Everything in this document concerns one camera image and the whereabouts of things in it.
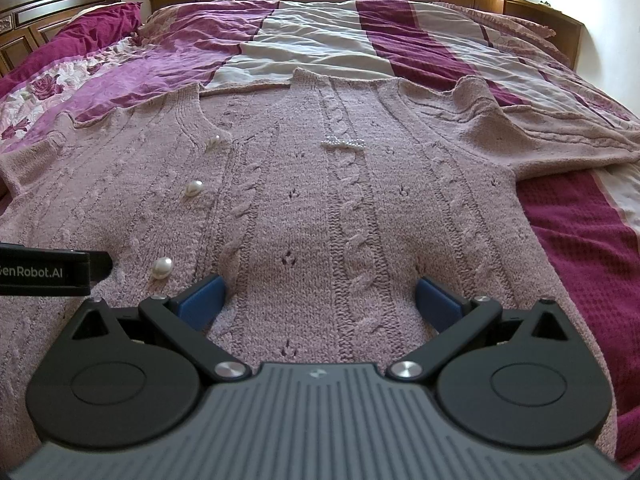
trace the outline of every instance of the blue gripper pad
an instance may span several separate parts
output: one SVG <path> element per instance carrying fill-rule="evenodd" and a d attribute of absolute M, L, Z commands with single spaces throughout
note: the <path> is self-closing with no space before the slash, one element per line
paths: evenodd
<path fill-rule="evenodd" d="M 225 305 L 225 282 L 212 274 L 169 302 L 171 311 L 194 330 L 201 332 Z"/>
<path fill-rule="evenodd" d="M 441 286 L 421 278 L 415 287 L 415 306 L 422 319 L 439 333 L 444 332 L 465 315 L 462 298 L 454 299 Z"/>

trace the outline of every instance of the bedspread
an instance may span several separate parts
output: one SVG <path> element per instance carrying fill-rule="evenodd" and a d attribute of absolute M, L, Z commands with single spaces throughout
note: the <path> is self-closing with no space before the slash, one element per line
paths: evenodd
<path fill-rule="evenodd" d="M 451 6 L 183 4 L 158 10 L 136 36 L 53 63 L 0 96 L 0 152 L 41 139 L 62 110 L 90 120 L 188 82 L 218 88 L 288 80 L 296 67 L 360 79 L 401 76 L 440 91 L 477 75 L 503 107 L 531 104 L 619 132 L 640 129 L 629 110 L 563 61 L 550 43 L 506 18 Z M 602 348 L 618 407 L 616 455 L 633 465 L 640 448 L 640 168 L 527 180 L 518 196 Z"/>

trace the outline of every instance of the triangular cutout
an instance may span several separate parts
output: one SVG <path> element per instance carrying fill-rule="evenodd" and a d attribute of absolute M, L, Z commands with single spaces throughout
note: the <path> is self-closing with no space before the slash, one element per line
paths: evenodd
<path fill-rule="evenodd" d="M 90 337 L 100 337 L 101 335 L 107 335 L 109 330 L 100 315 L 98 310 L 89 311 L 82 323 L 78 327 L 78 330 L 74 333 L 73 339 L 88 339 Z"/>
<path fill-rule="evenodd" d="M 541 337 L 544 339 L 555 339 L 556 341 L 567 341 L 568 337 L 558 323 L 556 316 L 550 312 L 545 312 L 540 316 L 540 320 L 533 330 L 533 337 Z"/>

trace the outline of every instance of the cable knit pattern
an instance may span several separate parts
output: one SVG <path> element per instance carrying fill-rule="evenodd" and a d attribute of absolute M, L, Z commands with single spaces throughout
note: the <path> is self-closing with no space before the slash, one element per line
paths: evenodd
<path fill-rule="evenodd" d="M 428 275 L 507 308 L 555 296 L 608 373 L 515 183 L 635 162 L 638 140 L 567 115 L 501 109 L 472 77 L 444 93 L 301 70 L 290 87 L 200 94 L 192 84 L 90 123 L 60 115 L 46 139 L 0 155 L 14 197 L 0 239 L 109 251 L 113 272 L 94 293 L 114 307 L 220 273 L 226 307 L 207 336 L 254 368 L 386 367 L 434 335 L 414 305 L 416 279 Z M 204 190 L 189 197 L 192 180 Z M 174 270 L 155 280 L 160 256 Z M 0 298 L 0 466 L 38 445 L 26 385 L 81 301 Z M 598 444 L 612 455 L 615 443 L 614 406 Z"/>

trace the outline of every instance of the black robotic device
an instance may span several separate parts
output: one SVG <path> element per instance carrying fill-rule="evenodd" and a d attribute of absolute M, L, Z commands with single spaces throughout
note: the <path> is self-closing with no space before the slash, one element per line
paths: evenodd
<path fill-rule="evenodd" d="M 627 478 L 593 446 L 607 380 L 551 298 L 503 310 L 423 278 L 416 305 L 440 335 L 384 376 L 375 364 L 252 374 L 202 335 L 224 292 L 209 276 L 133 308 L 85 300 L 28 385 L 44 444 L 8 477 Z"/>

